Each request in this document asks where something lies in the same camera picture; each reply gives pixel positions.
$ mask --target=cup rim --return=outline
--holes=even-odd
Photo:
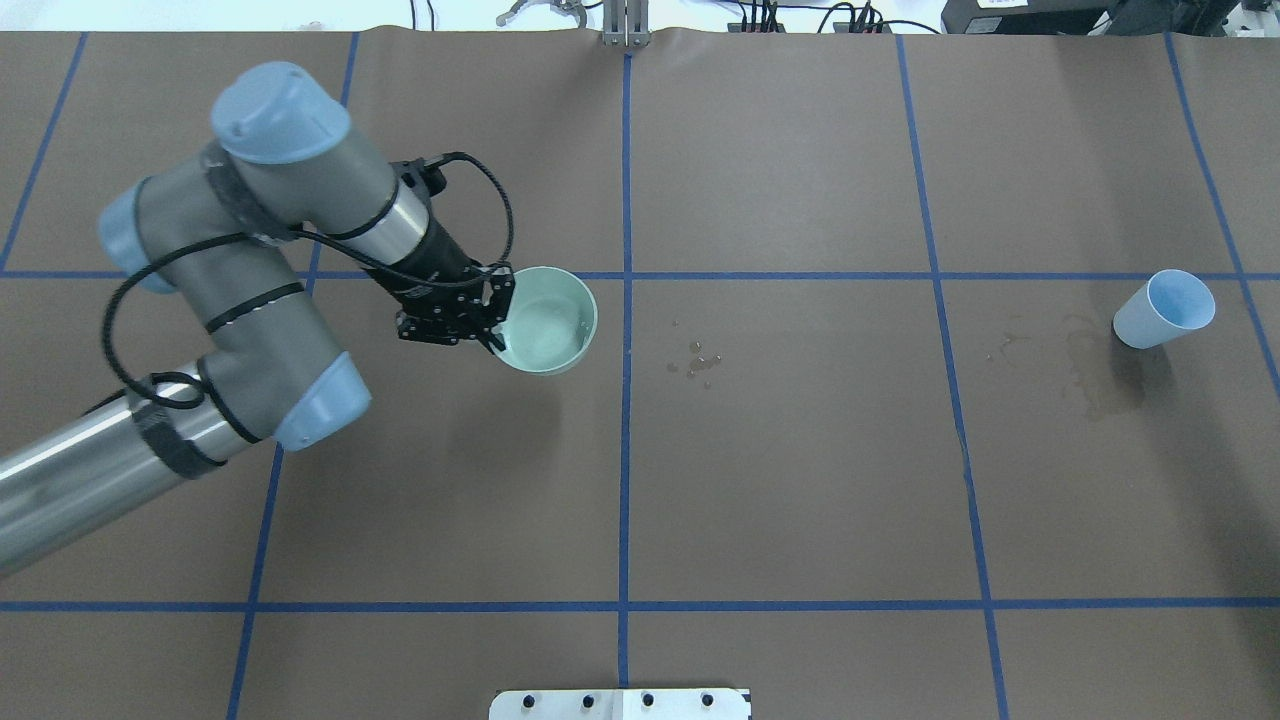
[[[1160,307],[1156,306],[1155,300],[1152,300],[1152,297],[1151,297],[1151,286],[1152,286],[1152,283],[1155,283],[1157,281],[1157,278],[1170,278],[1170,277],[1190,278],[1193,281],[1193,283],[1194,283],[1193,287],[1196,287],[1197,291],[1203,292],[1204,297],[1208,299],[1208,302],[1207,302],[1207,305],[1208,305],[1208,314],[1206,315],[1203,323],[1197,323],[1197,324],[1190,324],[1190,325],[1184,325],[1184,324],[1180,324],[1180,323],[1175,323],[1175,322],[1170,320],[1167,315],[1165,315],[1164,313],[1161,313]],[[1147,304],[1151,305],[1152,310],[1155,310],[1156,316],[1160,318],[1161,320],[1164,320],[1165,323],[1169,323],[1170,325],[1180,329],[1180,331],[1198,331],[1201,328],[1204,328],[1210,323],[1212,323],[1213,322],[1213,316],[1217,315],[1217,300],[1213,297],[1213,291],[1211,291],[1210,287],[1207,284],[1204,284],[1204,281],[1199,279],[1198,277],[1196,277],[1192,273],[1188,273],[1187,270],[1179,270],[1178,268],[1167,268],[1167,269],[1160,270],[1158,273],[1151,275],[1151,278],[1147,279],[1146,286],[1143,286],[1143,292],[1147,296]]]
[[[520,365],[511,357],[509,348],[503,350],[500,352],[495,352],[495,355],[498,356],[499,360],[507,364],[507,366],[515,368],[521,373],[529,373],[532,375],[554,375],[556,373],[564,372],[566,369],[572,368],[582,359],[584,355],[586,355],[588,348],[591,346],[591,341],[595,340],[595,332],[600,327],[600,307],[599,304],[595,301],[595,293],[593,293],[591,288],[589,288],[586,283],[582,282],[582,278],[575,275],[573,273],[566,270],[564,268],[557,268],[554,265],[531,265],[529,268],[521,268],[516,270],[515,278],[516,278],[517,291],[520,290],[520,274],[529,273],[531,270],[539,270],[539,272],[553,270],[554,273],[558,273],[561,275],[568,275],[570,278],[573,278],[573,282],[577,283],[577,287],[581,287],[582,292],[586,293],[588,300],[591,301],[591,328],[588,331],[586,340],[582,341],[582,347],[580,347],[577,352],[575,352],[568,360],[564,360],[563,363],[558,365],[552,365],[549,368],[530,368]],[[511,322],[509,315],[506,322],[508,323]]]

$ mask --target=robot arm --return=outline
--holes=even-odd
[[[123,397],[0,460],[0,577],[255,442],[301,450],[365,411],[360,373],[278,249],[298,233],[361,260],[399,301],[401,338],[504,348],[493,328],[515,290],[506,254],[476,263],[431,215],[440,167],[470,156],[389,164],[289,63],[241,76],[211,122],[215,142],[124,192],[99,232],[125,284],[180,291],[216,350],[151,382],[128,379],[109,352]],[[104,336],[109,348],[109,324]]]

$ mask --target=light blue joint cap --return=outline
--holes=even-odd
[[[209,114],[232,155],[262,165],[308,160],[342,142],[351,115],[293,63],[262,63],[218,96]]]
[[[131,187],[108,205],[97,217],[97,240],[102,243],[106,256],[125,274],[146,268],[151,260],[142,249],[142,236],[138,234],[138,192],[142,183]],[[151,292],[173,292],[178,288],[169,284],[159,273],[151,273],[141,283]]]
[[[351,354],[343,352],[284,416],[275,439],[289,452],[311,447],[364,415],[371,398]]]

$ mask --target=electrical cable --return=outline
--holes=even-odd
[[[443,168],[444,165],[457,161],[463,161],[475,165],[475,168],[480,170],[484,174],[484,177],[489,179],[494,190],[498,191],[498,197],[502,199],[503,211],[507,215],[507,242],[502,249],[502,255],[498,258],[498,261],[484,268],[480,272],[480,274],[477,274],[474,278],[460,282],[426,281],[422,278],[416,278],[413,275],[410,275],[408,273],[402,273],[392,268],[390,265],[381,263],[374,258],[370,258],[369,255],[365,255],[358,250],[347,247],[342,241],[334,240],[323,233],[316,233],[310,231],[294,231],[294,237],[312,240],[315,242],[319,242],[320,245],[324,245],[325,247],[332,247],[338,252],[342,252],[343,255],[356,260],[357,263],[365,266],[380,270],[394,278],[417,286],[425,286],[433,288],[463,288],[463,287],[471,287],[476,283],[481,283],[490,275],[497,273],[499,269],[503,268],[511,269],[509,258],[512,246],[515,245],[516,241],[516,220],[515,220],[515,214],[512,213],[511,209],[511,197],[507,195],[507,190],[502,187],[502,182],[498,181],[498,177],[493,174],[493,170],[485,167],[484,163],[481,163],[480,160],[477,160],[476,158],[474,158],[467,152],[445,152],[444,155],[440,155],[438,159],[433,159],[431,164],[434,164],[436,168]],[[128,370],[124,369],[124,365],[120,363],[119,355],[115,352],[115,342],[113,340],[115,332],[115,318],[120,311],[120,304],[124,301],[124,296],[128,295],[131,290],[137,287],[138,283],[145,281],[147,277],[163,270],[164,268],[169,266],[170,264],[188,255],[195,255],[196,252],[204,252],[206,250],[212,250],[215,247],[234,245],[237,242],[246,242],[248,240],[250,240],[248,236],[242,233],[236,233],[236,234],[214,237],[209,240],[201,240],[186,247],[179,247],[173,252],[166,252],[165,255],[161,255],[155,261],[147,264],[141,270],[133,273],[132,275],[125,278],[123,283],[120,283],[120,287],[115,288],[115,292],[111,293],[111,299],[108,300],[106,302],[106,311],[102,313],[102,327],[100,332],[100,340],[102,345],[102,356],[106,359],[108,366],[111,369],[111,373],[115,375],[115,378],[122,383],[124,383],[124,387],[133,391],[140,397],[145,397],[146,400],[150,400],[156,405],[160,405],[163,407],[170,407],[174,410],[192,410],[195,407],[198,407],[200,404],[205,401],[207,389],[204,382],[186,373],[178,373],[178,372],[152,373],[148,375],[148,378],[151,380],[152,387],[157,387],[159,383],[170,383],[170,384],[188,386],[193,388],[196,392],[196,397],[191,400],[174,400],[172,397],[164,397],[151,387],[147,387],[146,384],[133,379],[133,377],[128,373]],[[106,402],[115,400],[115,397],[116,396],[109,397],[101,405],[105,405]],[[101,405],[95,406],[93,409],[96,410]]]
[[[918,23],[915,20],[881,20],[881,22],[873,24],[873,27],[876,27],[876,28],[882,28],[884,26],[911,26],[911,27],[924,28],[924,29],[932,32],[933,35],[942,35],[941,32],[933,29],[932,27],[929,27],[929,26],[927,26],[924,23]]]
[[[854,8],[852,3],[836,3],[831,8],[827,8],[827,14],[823,15],[822,17],[822,22],[818,23],[818,32],[822,32],[822,29],[824,27],[827,27],[827,20],[831,19],[831,14],[835,13],[836,10],[838,10],[841,6],[849,8],[849,23],[852,24],[854,22],[856,22],[855,20],[855,15],[858,13],[858,8]]]

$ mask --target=light green cup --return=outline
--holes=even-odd
[[[516,273],[507,320],[494,328],[507,341],[498,359],[534,375],[558,375],[586,355],[598,315],[595,297],[573,273],[525,268]]]

